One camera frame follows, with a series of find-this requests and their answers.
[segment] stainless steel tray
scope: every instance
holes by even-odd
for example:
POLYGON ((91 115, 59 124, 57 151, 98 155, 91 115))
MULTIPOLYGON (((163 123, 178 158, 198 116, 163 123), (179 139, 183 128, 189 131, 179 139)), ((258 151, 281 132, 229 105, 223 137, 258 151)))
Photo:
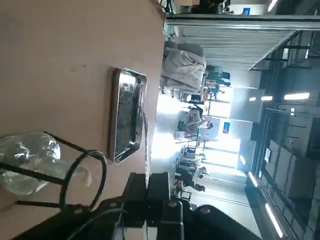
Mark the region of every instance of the stainless steel tray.
POLYGON ((115 164, 134 154, 141 145, 147 78, 127 68, 116 69, 109 139, 109 158, 115 164))

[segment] cardboard box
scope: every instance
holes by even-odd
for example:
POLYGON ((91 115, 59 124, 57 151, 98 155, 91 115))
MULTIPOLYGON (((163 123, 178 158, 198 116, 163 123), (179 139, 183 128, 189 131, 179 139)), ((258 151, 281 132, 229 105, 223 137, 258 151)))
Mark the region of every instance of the cardboard box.
POLYGON ((177 4, 178 6, 199 5, 200 0, 175 0, 175 4, 177 4))

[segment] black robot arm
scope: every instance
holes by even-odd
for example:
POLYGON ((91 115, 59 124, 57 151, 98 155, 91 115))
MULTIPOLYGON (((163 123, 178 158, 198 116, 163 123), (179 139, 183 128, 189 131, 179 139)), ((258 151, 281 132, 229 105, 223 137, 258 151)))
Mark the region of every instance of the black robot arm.
POLYGON ((131 173, 122 196, 99 207, 70 205, 15 240, 123 240, 125 228, 157 228, 157 240, 258 240, 211 205, 192 211, 187 201, 170 197, 169 174, 154 173, 148 188, 144 174, 131 173))

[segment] corrugated metal wall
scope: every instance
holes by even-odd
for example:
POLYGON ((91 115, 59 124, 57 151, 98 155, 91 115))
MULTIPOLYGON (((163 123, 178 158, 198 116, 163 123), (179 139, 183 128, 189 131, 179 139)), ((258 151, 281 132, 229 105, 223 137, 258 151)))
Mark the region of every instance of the corrugated metal wall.
POLYGON ((208 65, 249 70, 286 39, 292 30, 217 29, 209 26, 180 26, 186 43, 203 47, 208 65))

